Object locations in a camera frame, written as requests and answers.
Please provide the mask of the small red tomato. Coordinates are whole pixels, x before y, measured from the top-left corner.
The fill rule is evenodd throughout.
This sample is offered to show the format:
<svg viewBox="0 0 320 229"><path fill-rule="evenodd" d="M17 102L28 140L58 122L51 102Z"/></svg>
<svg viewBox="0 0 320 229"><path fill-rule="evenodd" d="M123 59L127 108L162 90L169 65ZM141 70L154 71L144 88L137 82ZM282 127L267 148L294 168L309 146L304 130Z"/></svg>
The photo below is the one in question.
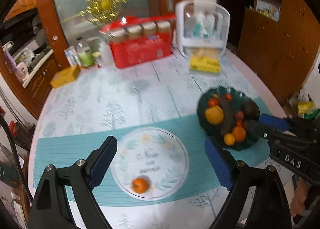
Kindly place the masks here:
<svg viewBox="0 0 320 229"><path fill-rule="evenodd" d="M243 127L243 126L244 126L244 122L243 122L241 119L238 119L238 120L236 121L236 126Z"/></svg>

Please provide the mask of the dark avocado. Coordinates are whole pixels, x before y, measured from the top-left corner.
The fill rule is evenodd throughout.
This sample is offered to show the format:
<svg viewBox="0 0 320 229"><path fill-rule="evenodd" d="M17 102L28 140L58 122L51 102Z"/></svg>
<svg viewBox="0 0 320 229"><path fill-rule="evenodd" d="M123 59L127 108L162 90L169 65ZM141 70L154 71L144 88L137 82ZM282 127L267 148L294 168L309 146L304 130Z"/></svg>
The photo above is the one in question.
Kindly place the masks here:
<svg viewBox="0 0 320 229"><path fill-rule="evenodd" d="M245 101L241 105L240 110L242 111L242 113L244 115L245 121L249 121L249 120L258 121L259 120L260 109L254 101L252 101L252 100Z"/></svg>

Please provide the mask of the dark cucumber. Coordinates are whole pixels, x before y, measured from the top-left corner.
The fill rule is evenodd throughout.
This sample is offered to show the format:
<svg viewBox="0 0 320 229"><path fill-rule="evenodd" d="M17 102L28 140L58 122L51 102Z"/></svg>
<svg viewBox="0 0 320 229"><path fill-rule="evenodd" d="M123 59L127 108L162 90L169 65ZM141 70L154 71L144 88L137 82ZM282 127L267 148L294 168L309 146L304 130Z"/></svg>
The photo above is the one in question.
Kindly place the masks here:
<svg viewBox="0 0 320 229"><path fill-rule="evenodd" d="M232 132L235 118L229 101L223 95L218 95L218 100L224 113L224 120L220 124L220 134L224 137L225 134Z"/></svg>

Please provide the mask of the white clear storage case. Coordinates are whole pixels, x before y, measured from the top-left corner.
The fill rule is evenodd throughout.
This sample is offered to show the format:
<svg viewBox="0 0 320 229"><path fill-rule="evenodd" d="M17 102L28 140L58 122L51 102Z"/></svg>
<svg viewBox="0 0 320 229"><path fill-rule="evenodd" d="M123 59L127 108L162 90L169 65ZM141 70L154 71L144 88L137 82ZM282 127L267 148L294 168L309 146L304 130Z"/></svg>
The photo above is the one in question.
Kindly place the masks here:
<svg viewBox="0 0 320 229"><path fill-rule="evenodd" d="M215 49L224 56L231 16L227 9L214 2L183 0L175 6L176 44L178 51L189 58L193 49Z"/></svg>

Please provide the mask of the red cherry tomato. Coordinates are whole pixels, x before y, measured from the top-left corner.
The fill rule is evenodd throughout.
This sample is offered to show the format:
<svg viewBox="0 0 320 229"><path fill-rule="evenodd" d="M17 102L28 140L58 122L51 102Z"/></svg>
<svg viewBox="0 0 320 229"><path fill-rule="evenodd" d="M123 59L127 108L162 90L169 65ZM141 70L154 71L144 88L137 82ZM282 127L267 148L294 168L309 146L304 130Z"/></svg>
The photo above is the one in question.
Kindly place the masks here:
<svg viewBox="0 0 320 229"><path fill-rule="evenodd" d="M232 97L231 94L225 94L225 99L228 100L228 101L232 101L233 97Z"/></svg>

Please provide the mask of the yellow tissue pack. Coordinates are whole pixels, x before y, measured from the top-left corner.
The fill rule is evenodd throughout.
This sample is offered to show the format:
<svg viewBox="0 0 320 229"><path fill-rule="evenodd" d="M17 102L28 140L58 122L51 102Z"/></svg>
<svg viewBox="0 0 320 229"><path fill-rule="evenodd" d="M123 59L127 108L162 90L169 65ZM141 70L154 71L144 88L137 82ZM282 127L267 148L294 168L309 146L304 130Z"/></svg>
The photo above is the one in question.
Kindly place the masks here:
<svg viewBox="0 0 320 229"><path fill-rule="evenodd" d="M221 72L218 55L219 50L215 48L192 49L189 59L189 69L198 72L218 74Z"/></svg>

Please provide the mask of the small orange kumquat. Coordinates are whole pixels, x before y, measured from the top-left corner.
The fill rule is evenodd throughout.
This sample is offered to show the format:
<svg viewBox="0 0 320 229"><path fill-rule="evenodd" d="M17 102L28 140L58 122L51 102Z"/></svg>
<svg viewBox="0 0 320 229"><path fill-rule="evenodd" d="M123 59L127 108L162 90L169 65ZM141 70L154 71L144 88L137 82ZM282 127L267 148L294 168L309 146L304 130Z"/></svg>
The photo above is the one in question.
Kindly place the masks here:
<svg viewBox="0 0 320 229"><path fill-rule="evenodd" d="M138 177L131 182L132 190L137 194L143 194L149 189L149 183L146 179Z"/></svg>

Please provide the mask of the yellow small box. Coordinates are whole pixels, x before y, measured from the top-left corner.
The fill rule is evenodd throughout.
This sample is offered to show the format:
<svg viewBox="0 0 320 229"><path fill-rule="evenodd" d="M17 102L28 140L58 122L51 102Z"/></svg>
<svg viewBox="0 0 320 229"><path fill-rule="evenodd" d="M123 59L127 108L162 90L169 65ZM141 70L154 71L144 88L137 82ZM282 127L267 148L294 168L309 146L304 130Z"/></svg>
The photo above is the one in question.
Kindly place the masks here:
<svg viewBox="0 0 320 229"><path fill-rule="evenodd" d="M80 73L80 68L75 65L57 72L50 84L53 88L59 88L67 85L68 83L74 82Z"/></svg>

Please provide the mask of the small yellow-orange tomato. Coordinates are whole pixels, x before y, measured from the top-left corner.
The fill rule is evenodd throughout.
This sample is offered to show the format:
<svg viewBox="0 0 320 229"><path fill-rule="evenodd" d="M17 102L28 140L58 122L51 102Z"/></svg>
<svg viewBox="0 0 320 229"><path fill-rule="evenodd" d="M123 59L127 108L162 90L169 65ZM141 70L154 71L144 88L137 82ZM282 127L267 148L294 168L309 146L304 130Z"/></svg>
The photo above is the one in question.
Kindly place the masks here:
<svg viewBox="0 0 320 229"><path fill-rule="evenodd" d="M232 133L227 133L224 135L223 141L227 146L233 146L235 144L235 137Z"/></svg>

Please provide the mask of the green label bottle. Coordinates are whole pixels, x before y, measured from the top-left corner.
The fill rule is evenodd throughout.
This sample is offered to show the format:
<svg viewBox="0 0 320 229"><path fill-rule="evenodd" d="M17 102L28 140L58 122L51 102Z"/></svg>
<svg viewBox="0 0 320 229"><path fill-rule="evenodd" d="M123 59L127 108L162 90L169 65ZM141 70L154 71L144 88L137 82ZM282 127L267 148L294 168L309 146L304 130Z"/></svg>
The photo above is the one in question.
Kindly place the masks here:
<svg viewBox="0 0 320 229"><path fill-rule="evenodd" d="M75 50L81 60L82 65L84 67L93 66L95 61L88 43L86 43L82 37L78 37L76 40L77 44Z"/></svg>

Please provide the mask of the wrinkled red fruit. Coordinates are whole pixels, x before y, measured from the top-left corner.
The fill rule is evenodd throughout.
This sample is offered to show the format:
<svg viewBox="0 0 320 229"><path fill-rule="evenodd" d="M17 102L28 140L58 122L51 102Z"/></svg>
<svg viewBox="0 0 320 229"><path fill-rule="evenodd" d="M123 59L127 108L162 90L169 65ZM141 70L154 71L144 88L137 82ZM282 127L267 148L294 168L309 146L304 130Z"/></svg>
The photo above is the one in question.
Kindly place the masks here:
<svg viewBox="0 0 320 229"><path fill-rule="evenodd" d="M236 114L235 114L235 119L236 120L244 120L244 113L242 111L238 111Z"/></svg>

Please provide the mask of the orange mandarin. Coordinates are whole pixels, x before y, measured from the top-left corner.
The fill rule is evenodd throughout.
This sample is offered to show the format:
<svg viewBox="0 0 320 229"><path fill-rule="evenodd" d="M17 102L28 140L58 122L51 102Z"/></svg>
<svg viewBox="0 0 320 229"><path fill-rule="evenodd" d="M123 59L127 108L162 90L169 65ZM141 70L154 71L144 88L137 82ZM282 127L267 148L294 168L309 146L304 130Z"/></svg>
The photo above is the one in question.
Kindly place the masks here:
<svg viewBox="0 0 320 229"><path fill-rule="evenodd" d="M235 126L232 130L232 135L236 143L242 143L247 136L246 130L241 126Z"/></svg>

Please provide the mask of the white squeeze bottle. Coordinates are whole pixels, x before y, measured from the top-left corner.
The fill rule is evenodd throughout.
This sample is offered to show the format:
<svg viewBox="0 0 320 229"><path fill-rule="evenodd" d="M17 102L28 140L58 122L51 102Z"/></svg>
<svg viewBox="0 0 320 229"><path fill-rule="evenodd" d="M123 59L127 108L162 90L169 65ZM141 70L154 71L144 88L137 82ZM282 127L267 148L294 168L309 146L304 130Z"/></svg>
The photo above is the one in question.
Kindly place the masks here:
<svg viewBox="0 0 320 229"><path fill-rule="evenodd" d="M99 44L99 52L101 54L102 61L105 66L110 66L113 64L113 56L110 46L101 41Z"/></svg>

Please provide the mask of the yellow lemon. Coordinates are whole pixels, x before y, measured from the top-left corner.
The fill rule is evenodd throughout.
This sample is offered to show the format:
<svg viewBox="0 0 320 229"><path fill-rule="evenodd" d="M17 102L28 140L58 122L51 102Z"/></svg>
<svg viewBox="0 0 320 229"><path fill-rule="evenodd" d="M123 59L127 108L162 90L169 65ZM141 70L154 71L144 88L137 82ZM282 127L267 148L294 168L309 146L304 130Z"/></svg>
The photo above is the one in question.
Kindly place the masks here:
<svg viewBox="0 0 320 229"><path fill-rule="evenodd" d="M224 120L224 113L220 106L213 106L206 109L204 115L211 125L219 125Z"/></svg>

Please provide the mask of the red packaged box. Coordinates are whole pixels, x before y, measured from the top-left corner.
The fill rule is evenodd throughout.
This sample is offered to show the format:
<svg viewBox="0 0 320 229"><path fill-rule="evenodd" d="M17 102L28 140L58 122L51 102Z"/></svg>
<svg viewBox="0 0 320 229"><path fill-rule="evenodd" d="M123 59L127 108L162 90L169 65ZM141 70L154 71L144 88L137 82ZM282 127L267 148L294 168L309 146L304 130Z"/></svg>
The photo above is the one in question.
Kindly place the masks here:
<svg viewBox="0 0 320 229"><path fill-rule="evenodd" d="M122 17L102 27L117 68L162 59L171 54L173 14L138 18Z"/></svg>

